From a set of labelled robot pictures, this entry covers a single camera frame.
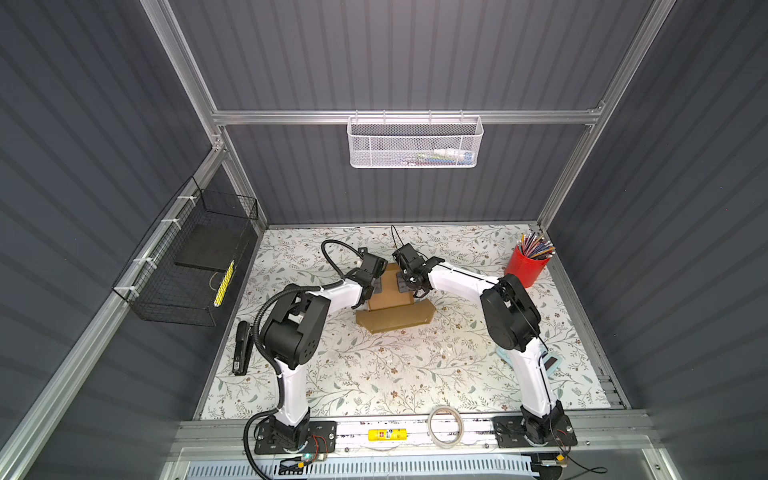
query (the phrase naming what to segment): black wire basket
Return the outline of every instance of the black wire basket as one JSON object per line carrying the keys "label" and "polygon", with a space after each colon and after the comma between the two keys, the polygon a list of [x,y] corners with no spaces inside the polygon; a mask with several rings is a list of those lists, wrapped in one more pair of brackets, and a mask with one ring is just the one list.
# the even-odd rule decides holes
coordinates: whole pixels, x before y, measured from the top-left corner
{"label": "black wire basket", "polygon": [[[228,321],[256,247],[257,211],[252,197],[198,188],[175,219],[161,220],[168,225],[157,246],[145,258],[137,259],[142,240],[113,290],[143,320],[199,326]],[[211,232],[223,241],[214,244],[208,242],[212,237],[201,236]],[[190,265],[185,260],[190,257],[188,243],[216,247],[218,258],[226,259],[219,262],[224,268]],[[141,265],[132,284],[118,285],[134,262]]]}

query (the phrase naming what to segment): red cup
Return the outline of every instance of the red cup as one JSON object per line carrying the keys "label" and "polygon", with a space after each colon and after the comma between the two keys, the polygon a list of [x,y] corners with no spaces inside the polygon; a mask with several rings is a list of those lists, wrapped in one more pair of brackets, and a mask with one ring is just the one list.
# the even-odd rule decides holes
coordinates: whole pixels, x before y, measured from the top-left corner
{"label": "red cup", "polygon": [[507,268],[504,269],[504,274],[512,274],[520,279],[520,283],[523,287],[529,288],[534,284],[541,271],[547,265],[549,258],[543,260],[533,260],[523,255],[520,247],[515,247],[515,252],[512,254],[512,258],[509,259]]}

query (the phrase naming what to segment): open cardboard box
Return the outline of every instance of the open cardboard box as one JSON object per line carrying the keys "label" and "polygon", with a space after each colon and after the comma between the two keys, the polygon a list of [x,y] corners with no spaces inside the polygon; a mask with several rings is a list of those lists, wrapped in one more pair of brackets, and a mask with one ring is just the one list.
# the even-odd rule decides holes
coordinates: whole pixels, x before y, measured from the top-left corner
{"label": "open cardboard box", "polygon": [[396,263],[390,263],[382,275],[382,291],[368,300],[368,310],[355,311],[357,324],[371,333],[388,332],[432,321],[435,306],[427,299],[416,302],[413,292],[401,293],[397,287]]}

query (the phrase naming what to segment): floral patterned surface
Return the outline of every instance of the floral patterned surface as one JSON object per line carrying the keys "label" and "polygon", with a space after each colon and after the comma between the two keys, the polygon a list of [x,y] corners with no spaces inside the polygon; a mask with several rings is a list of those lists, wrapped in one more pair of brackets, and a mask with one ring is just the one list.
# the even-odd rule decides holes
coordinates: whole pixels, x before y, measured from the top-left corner
{"label": "floral patterned surface", "polygon": [[[501,276],[527,225],[400,227],[402,239],[427,257],[437,255],[468,270]],[[331,283],[336,274],[323,259],[326,238],[368,247],[391,259],[388,227],[268,230],[259,248],[237,321],[253,320],[263,301],[288,283]],[[331,246],[343,271],[355,258]],[[545,269],[528,289],[541,313],[541,334],[563,357],[551,385],[566,409],[609,406],[562,299]],[[482,310],[449,293],[433,291],[437,309],[429,325],[371,334],[345,309],[330,315],[315,356],[307,364],[307,399],[315,416],[429,413],[436,405],[461,412],[515,410],[521,395],[515,373],[495,353]],[[239,419],[274,407],[274,371],[254,349],[249,374],[232,375],[233,328],[202,419]]]}

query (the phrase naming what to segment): gray wall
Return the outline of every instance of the gray wall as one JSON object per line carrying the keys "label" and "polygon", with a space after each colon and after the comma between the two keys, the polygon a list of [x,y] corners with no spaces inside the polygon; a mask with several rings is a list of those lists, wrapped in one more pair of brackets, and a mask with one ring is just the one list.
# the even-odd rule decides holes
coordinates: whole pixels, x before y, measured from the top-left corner
{"label": "gray wall", "polygon": [[[0,86],[3,444],[210,145],[138,2],[0,3]],[[216,335],[129,317],[29,478],[157,467]]]}
{"label": "gray wall", "polygon": [[584,127],[489,125],[478,166],[352,168],[346,129],[227,127],[271,223],[535,220]]}
{"label": "gray wall", "polygon": [[[598,105],[649,1],[173,0],[221,110]],[[349,165],[343,127],[229,127],[271,223],[534,220],[578,126],[486,126],[478,166]]]}
{"label": "gray wall", "polygon": [[763,478],[768,3],[678,2],[554,219],[633,406],[686,478]]}

